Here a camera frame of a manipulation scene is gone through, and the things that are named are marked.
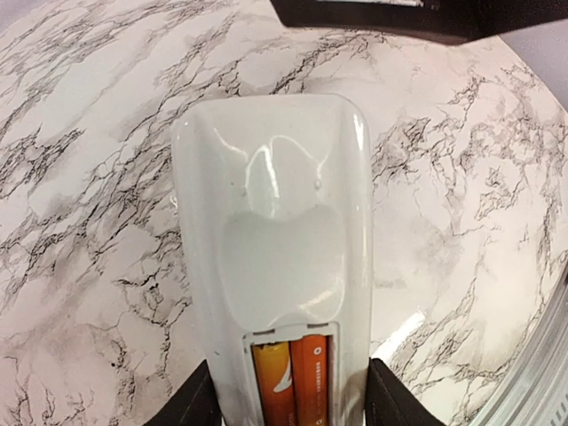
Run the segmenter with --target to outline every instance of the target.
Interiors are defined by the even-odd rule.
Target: battery
[[[254,345],[264,426],[297,426],[289,343]]]
[[[327,338],[307,335],[291,352],[298,426],[327,426]]]

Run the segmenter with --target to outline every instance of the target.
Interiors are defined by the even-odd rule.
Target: white marble countertop
[[[267,0],[54,0],[0,36],[0,424],[140,425],[201,360],[169,129],[340,93],[373,140],[373,351],[451,425],[568,249],[567,116],[499,39],[283,28]]]

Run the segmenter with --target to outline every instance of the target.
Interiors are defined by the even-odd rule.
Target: black object
[[[568,19],[565,0],[415,0],[416,6],[372,1],[271,0],[287,27],[374,29],[443,44]]]
[[[379,359],[371,359],[369,363],[365,412],[367,426],[444,426]],[[221,410],[206,361],[146,423],[146,426],[220,425]]]

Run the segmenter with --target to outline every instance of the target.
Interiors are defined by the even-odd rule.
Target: battery compartment
[[[251,391],[264,426],[333,426],[336,327],[284,327],[245,336]]]

